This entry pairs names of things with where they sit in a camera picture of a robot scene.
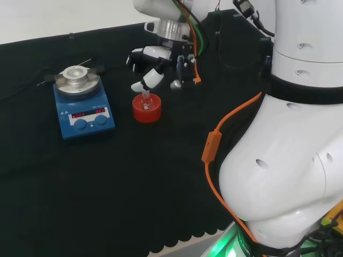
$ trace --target green cable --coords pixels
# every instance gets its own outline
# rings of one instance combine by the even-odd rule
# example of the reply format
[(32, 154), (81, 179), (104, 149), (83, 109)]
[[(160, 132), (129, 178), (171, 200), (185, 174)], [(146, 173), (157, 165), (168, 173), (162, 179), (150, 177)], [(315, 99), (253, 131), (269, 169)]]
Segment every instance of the green cable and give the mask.
[[(173, 0), (173, 3), (176, 5), (176, 7), (180, 10), (180, 12), (182, 13), (182, 15), (184, 15), (186, 17), (186, 14), (184, 13), (183, 9), (181, 8), (181, 6), (178, 4), (178, 2), (176, 0)], [(194, 22), (192, 21), (191, 18), (189, 18), (189, 22), (191, 23), (191, 26), (193, 27), (193, 29), (196, 31), (199, 39), (200, 39), (200, 42), (201, 42), (201, 47), (199, 49), (199, 53), (198, 53), (198, 56), (201, 56), (201, 54), (203, 53), (204, 51), (204, 39), (202, 37), (202, 34), (200, 32), (200, 30), (198, 29), (198, 27), (194, 24)]]

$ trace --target red container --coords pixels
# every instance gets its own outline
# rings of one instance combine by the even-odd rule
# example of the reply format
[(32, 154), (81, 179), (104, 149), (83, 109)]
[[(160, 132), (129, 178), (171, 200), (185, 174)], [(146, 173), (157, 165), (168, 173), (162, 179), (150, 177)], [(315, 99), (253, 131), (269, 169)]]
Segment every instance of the red container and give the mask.
[(149, 110), (144, 110), (142, 105), (143, 96), (137, 95), (133, 101), (133, 117), (142, 123), (154, 123), (157, 122), (161, 118), (161, 99), (154, 94), (150, 94), (151, 102), (153, 103), (153, 107)]

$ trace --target orange wire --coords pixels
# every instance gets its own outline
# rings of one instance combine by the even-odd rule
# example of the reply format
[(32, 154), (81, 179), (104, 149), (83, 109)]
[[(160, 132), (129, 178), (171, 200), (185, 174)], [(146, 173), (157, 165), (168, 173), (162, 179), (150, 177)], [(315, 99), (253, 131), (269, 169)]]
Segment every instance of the orange wire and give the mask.
[[(239, 112), (240, 110), (244, 109), (245, 107), (251, 105), (252, 103), (256, 102), (260, 96), (262, 95), (262, 92), (260, 92), (258, 95), (256, 95), (254, 98), (250, 99), (248, 102), (240, 105), (239, 107), (237, 107), (236, 109), (234, 109), (232, 112), (230, 112), (228, 115), (226, 115), (218, 124), (217, 128), (215, 129), (215, 131), (219, 131), (219, 129), (221, 128), (221, 126), (230, 118), (232, 117), (232, 115), (236, 114), (237, 112)], [(213, 191), (213, 193), (215, 194), (215, 196), (218, 198), (218, 200), (221, 202), (221, 204), (231, 213), (231, 215), (233, 216), (233, 218), (235, 219), (235, 221), (237, 223), (239, 223), (239, 225), (241, 225), (241, 227), (246, 231), (246, 233), (249, 235), (249, 237), (257, 243), (256, 238), (253, 236), (253, 234), (250, 232), (250, 230), (245, 226), (245, 224), (242, 222), (242, 220), (237, 217), (237, 215), (228, 207), (228, 205), (225, 203), (224, 199), (220, 196), (220, 194), (218, 193), (218, 191), (215, 189), (211, 177), (210, 177), (210, 170), (208, 168), (209, 163), (205, 163), (205, 173), (206, 173), (206, 178), (207, 181)]]
[(230, 118), (232, 115), (236, 114), (237, 112), (241, 111), (245, 107), (251, 105), (252, 103), (256, 102), (260, 96), (262, 95), (262, 92), (260, 92), (258, 95), (250, 99), (248, 102), (245, 102), (244, 104), (238, 106), (236, 109), (234, 109), (232, 112), (230, 112), (228, 115), (226, 115), (218, 124), (217, 128), (215, 129), (216, 131), (219, 131), (221, 126)]
[[(180, 7), (182, 8), (183, 12), (186, 14), (186, 21), (191, 29), (192, 32), (192, 36), (193, 36), (193, 41), (194, 41), (194, 56), (197, 56), (197, 51), (198, 51), (198, 46), (197, 46), (197, 35), (194, 31), (194, 28), (191, 25), (191, 22), (189, 21), (189, 13), (186, 11), (186, 9), (183, 7), (183, 3), (180, 2), (180, 0), (177, 0), (177, 2), (179, 3)], [(201, 82), (201, 78), (199, 76), (198, 73), (198, 67), (197, 67), (197, 62), (195, 62), (194, 64), (194, 71), (195, 71), (195, 77), (196, 77), (196, 83), (200, 83)]]

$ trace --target orange cable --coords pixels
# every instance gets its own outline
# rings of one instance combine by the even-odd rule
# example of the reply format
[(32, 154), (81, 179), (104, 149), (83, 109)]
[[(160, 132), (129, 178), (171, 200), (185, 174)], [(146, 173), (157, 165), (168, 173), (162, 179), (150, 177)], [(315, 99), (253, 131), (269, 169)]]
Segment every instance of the orange cable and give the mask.
[[(182, 8), (183, 12), (186, 14), (186, 21), (191, 29), (192, 36), (193, 36), (193, 41), (194, 41), (194, 57), (197, 56), (197, 51), (198, 51), (198, 46), (197, 46), (197, 35), (194, 31), (194, 28), (191, 25), (191, 22), (189, 21), (189, 15), (190, 13), (187, 12), (187, 10), (183, 7), (183, 3), (180, 2), (180, 0), (177, 0), (179, 3), (180, 7)], [(195, 83), (199, 84), (202, 80), (199, 76), (198, 73), (198, 67), (197, 67), (197, 62), (194, 63), (194, 71), (195, 71)]]
[(210, 170), (209, 170), (209, 165), (210, 162), (212, 162), (215, 158), (215, 155), (217, 153), (218, 147), (219, 147), (219, 142), (220, 142), (220, 138), (221, 138), (221, 133), (219, 132), (221, 126), (230, 118), (232, 117), (234, 114), (236, 114), (237, 112), (239, 112), (240, 110), (244, 109), (245, 107), (251, 105), (252, 103), (256, 102), (262, 95), (262, 92), (260, 92), (258, 95), (256, 95), (255, 97), (253, 97), (252, 99), (250, 99), (248, 102), (240, 105), (239, 107), (237, 107), (236, 109), (234, 109), (233, 111), (231, 111), (228, 115), (226, 115), (218, 124), (217, 128), (214, 130), (214, 132), (211, 132), (210, 135), (212, 134), (212, 137), (209, 135), (207, 142), (206, 142), (206, 146), (204, 149), (204, 155), (202, 160), (205, 162), (205, 173), (206, 173), (206, 178), (208, 181), (208, 184), (211, 187), (211, 190), (213, 191), (213, 193), (215, 194), (215, 196), (218, 198), (218, 200), (221, 202), (221, 204), (230, 212), (230, 214), (233, 216), (233, 218), (235, 219), (235, 221), (237, 223), (239, 223), (239, 225), (246, 231), (246, 233), (249, 235), (249, 237), (256, 243), (257, 240), (256, 238), (253, 236), (253, 234), (250, 232), (250, 230), (245, 226), (245, 224), (242, 222), (242, 220), (237, 217), (237, 215), (228, 207), (228, 205), (225, 203), (224, 199), (220, 196), (220, 194), (218, 193), (218, 191), (215, 189), (213, 182), (211, 180), (210, 177)]
[(228, 115), (226, 115), (218, 124), (217, 128), (215, 129), (216, 131), (219, 131), (221, 126), (227, 121), (228, 118), (230, 118), (232, 115), (236, 114), (237, 112), (241, 111), (245, 107), (251, 105), (252, 103), (256, 102), (260, 96), (262, 95), (262, 92), (260, 92), (258, 95), (250, 99), (248, 102), (245, 102), (244, 104), (238, 106), (236, 109), (234, 109), (232, 112), (230, 112)]

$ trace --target orange connector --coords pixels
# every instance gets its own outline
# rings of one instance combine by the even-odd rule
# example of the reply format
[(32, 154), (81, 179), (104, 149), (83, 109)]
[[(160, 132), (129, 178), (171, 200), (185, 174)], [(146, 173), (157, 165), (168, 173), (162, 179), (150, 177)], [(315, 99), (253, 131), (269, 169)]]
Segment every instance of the orange connector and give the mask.
[(198, 85), (202, 82), (202, 79), (200, 77), (194, 78), (195, 85)]
[[(322, 225), (328, 225), (331, 223), (331, 220), (338, 214), (340, 211), (343, 210), (343, 201), (337, 204), (332, 210), (329, 211), (328, 214), (324, 217), (322, 220)], [(337, 219), (337, 222), (339, 223), (338, 226), (334, 227), (336, 231), (341, 233), (343, 235), (343, 216), (339, 216)]]
[(221, 140), (220, 131), (213, 131), (208, 134), (206, 146), (203, 152), (202, 161), (204, 163), (213, 162), (218, 151), (219, 143)]

